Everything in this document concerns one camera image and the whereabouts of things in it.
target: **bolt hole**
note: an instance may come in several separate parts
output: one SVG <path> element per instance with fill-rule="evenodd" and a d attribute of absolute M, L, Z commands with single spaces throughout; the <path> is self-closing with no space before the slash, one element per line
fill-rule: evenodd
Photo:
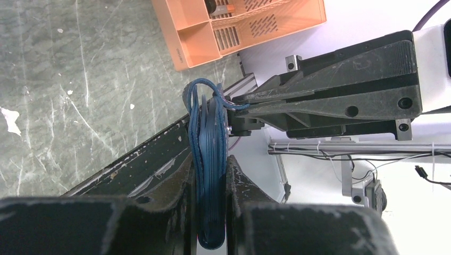
<path fill-rule="evenodd" d="M 402 131 L 402 132 L 406 132 L 406 131 L 409 129 L 408 125 L 405 124 L 405 123 L 399 125 L 398 128 L 399 128 L 399 130 Z"/>
<path fill-rule="evenodd" d="M 349 106 L 348 108 L 346 108 L 345 111 L 346 116 L 348 117 L 355 117 L 358 114 L 358 108 L 355 106 Z"/>
<path fill-rule="evenodd" d="M 401 99 L 398 101 L 398 106 L 399 106 L 401 109 L 409 109 L 410 107 L 412 107 L 412 105 L 413 105 L 413 102 L 412 102 L 412 100 L 411 100 L 410 98 L 408 98 L 408 97 L 401 98 Z"/>
<path fill-rule="evenodd" d="M 362 202 L 362 198 L 360 196 L 356 195 L 355 197 L 353 197 L 353 202 L 360 203 L 360 202 Z"/>

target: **black cable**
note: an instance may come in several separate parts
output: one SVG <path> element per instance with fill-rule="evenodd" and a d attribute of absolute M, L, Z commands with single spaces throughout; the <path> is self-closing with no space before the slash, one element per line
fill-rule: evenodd
<path fill-rule="evenodd" d="M 372 161 L 386 162 L 386 161 L 402 160 L 404 158 L 407 158 L 407 157 L 403 157 L 403 158 L 392 158 L 392 159 L 388 159 L 388 158 L 387 159 L 379 159 L 379 158 L 334 159 L 334 157 L 338 157 L 338 156 L 367 155 L 367 154 L 363 154 L 361 152 L 359 152 L 359 153 L 353 152 L 353 153 L 343 153 L 343 154 L 332 154 L 331 155 L 331 154 L 326 154 L 322 150 L 318 150 L 321 153 L 323 153 L 323 157 L 324 157 L 323 158 L 321 156 L 315 156 L 315 155 L 311 155 L 311 154 L 290 154 L 290 153 L 284 153 L 284 152 L 289 152 L 289 151 L 287 151 L 286 149 L 277 149 L 277 148 L 274 148 L 272 146 L 268 146 L 268 148 L 273 150 L 273 151 L 269 151 L 270 155 L 283 155 L 283 154 L 286 154 L 286 155 L 300 155 L 300 156 L 310 157 L 310 158 L 319 159 L 319 160 L 330 160 L 330 159 L 332 159 L 333 161 L 353 161 L 353 160 L 356 160 L 356 161 L 362 161 L 362 160 L 368 161 L 368 160 L 372 160 Z M 303 149 L 303 148 L 290 148 L 289 150 L 290 151 L 311 151 L 311 150 Z M 423 158 L 423 157 L 431 157 L 432 156 L 432 154 L 427 154 L 426 155 L 426 154 L 424 154 L 424 152 L 421 152 L 421 151 L 372 152 L 371 154 L 387 155 L 387 154 L 400 154 L 400 153 L 416 153 L 416 154 L 419 154 L 417 157 L 412 157 L 412 158 Z M 442 155 L 442 156 L 451 158 L 451 155 L 449 155 L 447 153 L 444 153 L 444 152 L 437 152 L 437 151 L 435 151 L 434 153 L 435 153 L 435 155 Z"/>
<path fill-rule="evenodd" d="M 321 156 L 315 156 L 315 155 L 310 155 L 310 154 L 290 154 L 290 153 L 286 153 L 286 151 L 283 152 L 278 152 L 278 149 L 276 149 L 275 152 L 270 152 L 270 155 L 300 155 L 300 156 L 305 156 L 305 157 L 310 157 L 310 158 L 314 158 L 314 159 L 319 159 L 319 160 L 332 160 L 332 161 L 350 161 L 349 159 L 333 159 L 333 157 L 336 156 L 347 156 L 347 155 L 366 155 L 366 154 L 338 154 L 338 155 L 328 155 L 328 157 L 323 158 Z M 424 154 L 424 155 L 418 155 L 416 157 L 412 157 L 413 158 L 424 158 L 424 157 L 431 157 L 432 154 Z M 403 158 L 354 158 L 353 161 L 362 161 L 362 160 L 371 160 L 371 161 L 382 161 L 382 162 L 387 162 L 387 161 L 397 161 L 397 160 L 402 160 L 405 159 L 407 157 L 403 157 Z"/>
<path fill-rule="evenodd" d="M 433 184 L 440 184 L 440 185 L 451 185 L 451 182 L 436 182 L 436 181 L 428 179 L 428 174 L 423 169 L 423 167 L 415 166 L 415 170 L 418 173 L 418 175 L 421 178 L 425 179 L 427 182 L 430 182 L 430 183 L 433 183 Z"/>
<path fill-rule="evenodd" d="M 304 149 L 304 148 L 289 148 L 288 149 L 283 149 L 283 148 L 274 148 L 272 146 L 268 146 L 269 149 L 273 150 L 273 151 L 283 151 L 283 152 L 290 152 L 290 151 L 312 151 L 311 149 Z M 323 150 L 318 150 L 320 152 L 323 153 L 323 155 L 325 154 L 325 152 Z M 406 153 L 406 154 L 424 154 L 424 151 L 376 151 L 376 152 L 372 152 L 371 154 L 373 155 L 387 155 L 387 154 L 402 154 L 402 153 Z M 368 155 L 369 153 L 362 153 L 362 152 L 351 152 L 351 153 L 343 153 L 343 154 L 327 154 L 327 156 L 329 156 L 330 158 L 334 158 L 334 157 L 339 157 L 339 156 L 348 156 L 348 155 Z M 381 159 L 379 161 L 390 161 L 390 159 Z"/>
<path fill-rule="evenodd" d="M 364 179 L 366 179 L 366 178 L 368 177 L 368 175 L 370 175 L 370 173 L 372 173 L 372 172 L 373 172 L 373 170 L 368 170 L 368 172 L 365 174 L 364 177 L 362 177 L 362 178 L 354 178 L 354 177 L 353 177 L 353 179 L 354 179 L 354 180 L 358 180 L 358 181 L 364 180 Z"/>
<path fill-rule="evenodd" d="M 413 28 L 412 32 L 418 31 L 423 28 L 423 26 L 431 19 L 434 14 L 441 9 L 449 0 L 440 0 L 435 4 L 418 22 L 418 24 Z"/>
<path fill-rule="evenodd" d="M 348 158 L 349 158 L 349 160 L 351 161 L 351 164 L 352 164 L 351 172 L 353 172 L 353 171 L 354 171 L 354 168 L 355 168 L 354 161 L 352 160 L 351 155 L 348 155 Z"/>
<path fill-rule="evenodd" d="M 376 177 L 375 178 L 377 179 L 378 178 L 378 168 L 371 161 L 366 160 L 366 162 L 370 163 L 374 167 L 373 171 L 376 172 Z"/>

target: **blue cable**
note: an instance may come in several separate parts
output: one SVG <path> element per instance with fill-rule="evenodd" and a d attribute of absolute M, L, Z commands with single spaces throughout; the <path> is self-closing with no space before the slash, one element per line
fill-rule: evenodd
<path fill-rule="evenodd" d="M 199 108 L 197 85 L 213 89 L 207 103 L 202 96 Z M 227 109 L 241 110 L 224 98 L 221 85 L 199 78 L 183 90 L 183 102 L 189 113 L 188 138 L 196 170 L 197 237 L 202 247 L 214 250 L 226 238 L 226 167 L 228 154 Z"/>

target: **screw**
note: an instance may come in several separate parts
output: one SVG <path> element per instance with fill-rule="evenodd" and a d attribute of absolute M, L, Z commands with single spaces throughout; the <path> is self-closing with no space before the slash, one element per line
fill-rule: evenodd
<path fill-rule="evenodd" d="M 400 131 L 406 132 L 408 130 L 408 125 L 403 123 L 403 124 L 399 125 L 398 128 L 399 128 Z"/>

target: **purple cable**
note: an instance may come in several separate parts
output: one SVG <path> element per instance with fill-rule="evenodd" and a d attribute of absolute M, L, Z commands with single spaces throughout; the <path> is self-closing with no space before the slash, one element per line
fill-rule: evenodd
<path fill-rule="evenodd" d="M 241 137 L 238 137 L 238 139 L 230 146 L 229 151 L 231 151 L 235 146 L 238 144 L 239 140 L 241 140 Z"/>
<path fill-rule="evenodd" d="M 412 32 L 418 31 L 420 29 L 423 28 L 423 26 L 426 24 L 426 22 L 428 22 L 432 16 L 434 16 L 434 14 L 436 12 L 438 12 L 439 9 L 441 9 L 446 3 L 448 3 L 449 0 L 440 0 L 438 1 L 437 4 L 435 4 L 430 10 L 429 12 L 427 12 L 423 18 L 420 19 L 420 21 L 418 22 L 418 24 L 415 26 L 415 28 L 412 30 Z"/>

